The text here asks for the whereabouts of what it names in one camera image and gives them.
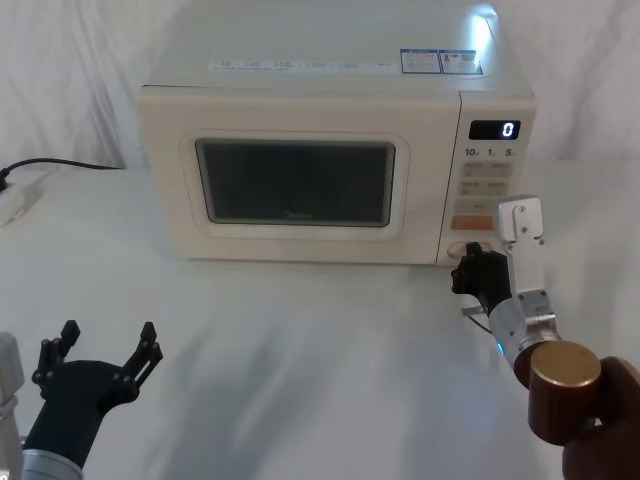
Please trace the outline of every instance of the brown cylinder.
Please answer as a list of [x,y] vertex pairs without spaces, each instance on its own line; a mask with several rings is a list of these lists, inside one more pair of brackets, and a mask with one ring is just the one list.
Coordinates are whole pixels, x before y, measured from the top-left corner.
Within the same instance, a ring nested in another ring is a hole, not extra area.
[[547,342],[531,355],[529,427],[545,442],[564,446],[590,420],[601,366],[589,349]]

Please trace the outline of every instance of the wire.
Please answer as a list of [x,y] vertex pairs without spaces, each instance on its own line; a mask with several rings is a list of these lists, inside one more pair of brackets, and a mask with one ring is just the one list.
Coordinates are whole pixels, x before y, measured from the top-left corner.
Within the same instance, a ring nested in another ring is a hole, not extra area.
[[33,165],[34,163],[56,163],[58,165],[70,165],[72,167],[89,168],[92,170],[120,170],[118,167],[74,162],[73,160],[60,160],[58,158],[30,158],[29,160],[21,160],[20,162],[16,162],[0,170],[0,191],[7,188],[7,177],[13,170],[19,167],[24,167],[25,165]]
[[484,330],[485,332],[487,332],[489,335],[493,335],[493,332],[491,330],[489,330],[487,327],[485,327],[484,325],[482,325],[479,321],[477,321],[475,318],[473,318],[471,315],[467,315],[467,318],[469,320],[471,320],[473,323],[476,324],[476,326],[480,327],[482,330]]

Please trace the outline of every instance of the white table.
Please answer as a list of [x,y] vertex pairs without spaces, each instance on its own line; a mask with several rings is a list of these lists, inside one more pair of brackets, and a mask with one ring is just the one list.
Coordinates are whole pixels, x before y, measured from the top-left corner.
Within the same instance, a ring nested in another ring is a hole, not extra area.
[[[600,163],[525,178],[561,333],[640,364],[640,169]],[[165,355],[105,418],[87,479],[560,478],[560,449],[529,431],[526,391],[460,317],[448,269],[181,261],[147,172],[38,189],[0,230],[0,329],[25,374],[67,319],[82,330],[69,361],[124,363],[145,321]],[[42,400],[30,381],[19,399],[26,433]]]

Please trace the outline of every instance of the sticker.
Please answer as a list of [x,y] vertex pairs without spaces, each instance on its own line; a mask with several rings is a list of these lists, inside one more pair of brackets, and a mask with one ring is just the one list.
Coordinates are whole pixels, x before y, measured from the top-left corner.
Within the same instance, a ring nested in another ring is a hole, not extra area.
[[441,74],[442,66],[437,50],[406,49],[400,50],[402,73]]
[[211,60],[210,72],[368,73],[397,75],[397,63]]
[[445,75],[482,75],[475,50],[440,50],[438,53]]

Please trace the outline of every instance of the white backdrop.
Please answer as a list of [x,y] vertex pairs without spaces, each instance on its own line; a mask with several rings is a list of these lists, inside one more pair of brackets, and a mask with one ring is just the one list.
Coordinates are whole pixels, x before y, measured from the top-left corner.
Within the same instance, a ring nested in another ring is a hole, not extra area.
[[[0,164],[144,167],[135,93],[188,1],[0,0]],[[538,97],[530,161],[640,158],[640,2],[494,5]]]

